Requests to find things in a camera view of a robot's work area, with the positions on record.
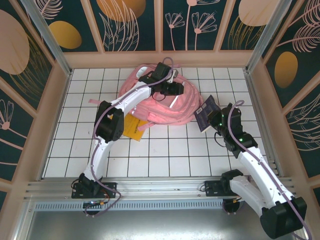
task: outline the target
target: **pink strap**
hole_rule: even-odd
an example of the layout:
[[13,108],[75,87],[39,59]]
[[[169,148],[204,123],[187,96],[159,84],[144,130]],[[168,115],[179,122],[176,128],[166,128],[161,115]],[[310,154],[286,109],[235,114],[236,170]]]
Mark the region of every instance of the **pink strap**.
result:
[[154,122],[148,122],[142,126],[138,126],[138,131],[144,131],[152,126],[156,125]]
[[99,105],[100,103],[102,103],[102,101],[95,100],[95,99],[90,99],[88,103],[90,103],[90,104],[97,104],[97,105]]

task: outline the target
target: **dark teal wallpaper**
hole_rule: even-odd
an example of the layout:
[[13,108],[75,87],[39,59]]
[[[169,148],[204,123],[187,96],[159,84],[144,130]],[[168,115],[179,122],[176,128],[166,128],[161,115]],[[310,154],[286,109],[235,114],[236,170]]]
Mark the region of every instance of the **dark teal wallpaper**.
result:
[[273,42],[274,42],[275,37],[276,37],[276,36],[278,35],[278,33],[280,32],[281,28],[283,27],[284,23],[286,22],[288,16],[290,15],[290,13],[291,13],[292,9],[294,8],[294,6],[296,5],[296,3],[297,3],[297,0],[292,0],[288,11],[287,11],[286,14],[284,15],[284,17],[283,17],[282,21],[280,22],[277,30],[275,31],[273,37],[271,38],[269,44],[266,46],[264,52],[262,53],[262,58],[265,58],[267,52],[269,51],[271,45],[272,45]]
[[63,52],[97,52],[80,0],[35,0]]
[[320,187],[314,188],[313,192],[320,207]]
[[90,0],[106,52],[155,51],[154,0]]
[[320,174],[320,85],[287,115],[292,136],[309,178]]
[[11,181],[33,117],[0,90],[0,178]]
[[253,50],[278,1],[236,0],[221,50]]
[[5,191],[0,191],[0,211],[2,209],[2,206],[4,205],[6,196],[7,196],[7,193]]
[[266,63],[284,107],[320,71],[320,4],[303,3]]
[[37,109],[52,65],[8,0],[0,1],[0,78]]
[[163,50],[213,50],[225,6],[224,0],[164,0]]

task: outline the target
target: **backpack strap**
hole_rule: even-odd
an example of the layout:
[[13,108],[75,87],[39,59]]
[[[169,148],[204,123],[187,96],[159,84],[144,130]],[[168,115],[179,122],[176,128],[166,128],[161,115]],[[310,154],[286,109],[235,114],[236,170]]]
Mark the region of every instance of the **backpack strap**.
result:
[[138,131],[144,131],[148,128],[151,128],[152,126],[156,125],[154,122],[149,121],[148,123],[142,125],[142,126],[138,126]]

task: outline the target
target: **gray floor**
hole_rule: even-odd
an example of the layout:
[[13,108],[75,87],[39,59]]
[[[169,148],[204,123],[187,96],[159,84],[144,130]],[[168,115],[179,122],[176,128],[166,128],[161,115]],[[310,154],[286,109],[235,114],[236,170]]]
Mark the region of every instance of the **gray floor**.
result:
[[[244,205],[236,215],[221,209],[35,212],[28,240],[269,240],[258,216]],[[278,240],[293,240],[287,235]]]

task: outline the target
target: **cable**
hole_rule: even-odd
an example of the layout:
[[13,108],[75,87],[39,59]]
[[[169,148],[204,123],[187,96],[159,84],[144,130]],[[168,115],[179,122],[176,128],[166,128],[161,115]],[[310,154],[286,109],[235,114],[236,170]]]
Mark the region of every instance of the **cable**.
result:
[[[311,235],[311,232],[306,224],[306,222],[303,220],[303,218],[301,217],[301,215],[299,214],[299,212],[296,210],[295,206],[292,204],[292,202],[290,201],[290,199],[287,197],[287,195],[285,195],[284,191],[282,190],[281,186],[278,184],[278,182],[276,181],[276,179],[274,178],[274,176],[272,175],[272,173],[270,172],[270,170],[268,169],[268,167],[264,164],[263,161],[261,161],[256,155],[254,155],[249,149],[247,149],[245,146],[243,146],[241,144],[241,142],[238,141],[238,139],[235,137],[235,135],[233,134],[232,132],[232,129],[231,129],[231,115],[234,111],[234,109],[236,107],[239,107],[241,105],[243,105],[245,103],[244,100],[239,100],[237,101],[232,107],[231,107],[231,110],[229,112],[229,116],[228,116],[228,130],[229,130],[229,133],[232,137],[232,139],[243,149],[245,150],[246,152],[248,152],[255,160],[258,161],[258,163],[262,166],[262,168],[266,171],[266,173],[269,175],[269,177],[271,178],[272,182],[274,183],[274,185],[276,186],[276,188],[279,190],[280,194],[284,197],[284,199],[288,202],[288,204],[290,205],[290,207],[292,208],[292,210],[294,211],[295,215],[298,217],[298,219],[300,220],[300,222],[302,223],[302,225],[304,226],[307,234],[308,234],[308,240],[312,240],[312,235]],[[299,240],[306,240],[300,236],[298,236],[297,234],[295,233],[292,233],[293,236],[295,236],[297,239]]]
[[[100,211],[98,212],[95,216],[100,216],[102,214],[104,214],[106,211],[108,211],[110,208],[112,208],[122,197],[121,193],[115,189],[111,189],[110,187],[104,185],[102,182],[99,181],[99,179],[97,179],[96,175],[95,175],[95,172],[94,172],[94,159],[95,159],[95,155],[96,155],[96,152],[98,150],[98,147],[101,145],[101,140],[96,137],[96,133],[97,133],[97,129],[98,129],[98,126],[100,124],[100,122],[102,121],[102,119],[104,118],[104,116],[112,109],[114,108],[115,106],[119,105],[120,103],[122,103],[128,96],[130,96],[130,94],[134,93],[135,91],[141,89],[141,88],[145,88],[145,87],[150,87],[150,86],[153,86],[153,85],[157,85],[163,81],[165,81],[172,73],[173,73],[173,70],[174,70],[174,61],[171,57],[165,57],[162,61],[162,63],[165,62],[166,59],[169,59],[171,61],[171,69],[169,71],[169,73],[167,74],[167,76],[165,76],[163,79],[159,80],[159,81],[156,81],[156,82],[153,82],[153,83],[150,83],[150,84],[146,84],[146,85],[142,85],[142,86],[138,86],[137,88],[133,89],[132,91],[130,92],[127,92],[120,101],[116,102],[115,104],[113,104],[112,106],[108,107],[102,114],[101,116],[99,117],[98,121],[96,122],[95,126],[94,126],[94,129],[93,129],[93,139],[94,140],[97,140],[98,141],[98,144],[96,145],[96,147],[94,148],[94,151],[93,151],[93,154],[92,154],[92,157],[91,157],[91,161],[90,161],[90,170],[91,170],[91,173],[92,173],[92,176],[94,178],[94,180],[101,186],[103,187],[104,189],[107,189],[113,193],[116,193],[119,195],[119,197],[112,203],[110,204],[110,206],[108,206],[105,210],[103,211]],[[86,216],[88,217],[89,214],[87,213],[87,207],[84,209],[84,213],[86,214]]]
[[214,140],[215,140],[215,142],[216,142],[216,144],[218,144],[220,147],[223,147],[223,148],[225,148],[226,146],[222,146],[220,143],[218,143],[218,141],[217,141],[217,131],[214,133]]

